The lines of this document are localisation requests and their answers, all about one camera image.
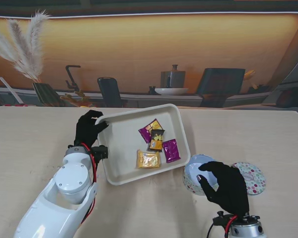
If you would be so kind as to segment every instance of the white plastic tray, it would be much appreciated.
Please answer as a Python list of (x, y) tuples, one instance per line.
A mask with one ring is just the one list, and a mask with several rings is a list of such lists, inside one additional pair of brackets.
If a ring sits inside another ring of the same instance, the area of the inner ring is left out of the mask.
[[(146, 151), (148, 147), (138, 130), (154, 119), (157, 119), (165, 130), (164, 141), (177, 140), (181, 159), (167, 164), (162, 151), (159, 168), (138, 169), (136, 167), (137, 150)], [(103, 160), (103, 165), (107, 180), (113, 185), (121, 185), (172, 170), (186, 165), (190, 160), (190, 150), (180, 112), (173, 104), (104, 115), (97, 120), (96, 124), (102, 121), (107, 121), (109, 126), (99, 133), (98, 143), (108, 147), (108, 159)]]

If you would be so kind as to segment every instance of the light wood tabletop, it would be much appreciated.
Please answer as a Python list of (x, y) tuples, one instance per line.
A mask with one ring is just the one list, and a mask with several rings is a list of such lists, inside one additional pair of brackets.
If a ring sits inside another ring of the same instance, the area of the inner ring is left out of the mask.
[[(0, 238), (12, 237), (55, 174), (88, 108), (0, 107)], [(98, 108), (104, 114), (131, 109)], [(268, 237), (298, 238), (298, 114), (292, 111), (180, 109), (191, 155), (226, 164), (250, 162), (267, 180), (249, 196)], [(76, 238), (200, 238), (221, 208), (187, 191), (183, 168), (121, 186), (98, 168), (92, 214)], [(211, 238), (223, 237), (215, 227)]]

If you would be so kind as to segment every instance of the snack packet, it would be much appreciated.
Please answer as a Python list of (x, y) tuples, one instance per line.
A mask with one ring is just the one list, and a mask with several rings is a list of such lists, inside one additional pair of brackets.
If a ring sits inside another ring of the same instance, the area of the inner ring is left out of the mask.
[(160, 167), (159, 152), (143, 152), (137, 150), (137, 168), (158, 168)]
[(150, 151), (162, 151), (164, 130), (151, 130), (151, 141), (148, 144), (148, 150)]
[(177, 141), (175, 139), (163, 142), (162, 146), (167, 163), (181, 159), (179, 155)]
[(146, 125), (144, 128), (139, 129), (140, 135), (144, 138), (146, 143), (149, 143), (151, 140), (151, 131), (153, 129), (161, 129), (162, 127), (157, 121), (157, 119), (154, 119), (151, 123)]

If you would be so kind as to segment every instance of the black glove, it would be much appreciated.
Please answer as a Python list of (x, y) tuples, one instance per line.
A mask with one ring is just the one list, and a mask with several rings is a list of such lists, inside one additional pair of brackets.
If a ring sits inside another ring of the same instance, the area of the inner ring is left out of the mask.
[(108, 124), (104, 121), (95, 125), (96, 119), (103, 115), (102, 112), (89, 110), (85, 115), (81, 116), (76, 124), (76, 136), (74, 146), (78, 146), (81, 143), (85, 143), (89, 148), (92, 147), (95, 140), (97, 140), (98, 134), (108, 127)]
[(210, 171), (218, 180), (219, 188), (215, 192), (207, 179), (198, 175), (198, 181), (210, 202), (214, 202), (229, 213), (245, 216), (249, 212), (246, 184), (239, 169), (222, 162), (208, 162), (199, 167), (201, 171)]

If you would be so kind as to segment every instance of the purple snack packet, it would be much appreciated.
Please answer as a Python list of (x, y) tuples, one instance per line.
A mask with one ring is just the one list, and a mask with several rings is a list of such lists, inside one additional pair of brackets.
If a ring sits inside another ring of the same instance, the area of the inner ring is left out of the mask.
[(179, 155), (177, 141), (175, 139), (163, 142), (162, 146), (167, 163), (181, 159)]
[(154, 119), (151, 123), (139, 129), (138, 131), (140, 132), (140, 135), (144, 138), (145, 142), (148, 144), (151, 141), (151, 131), (155, 129), (162, 130), (162, 127), (157, 121), (157, 119)]

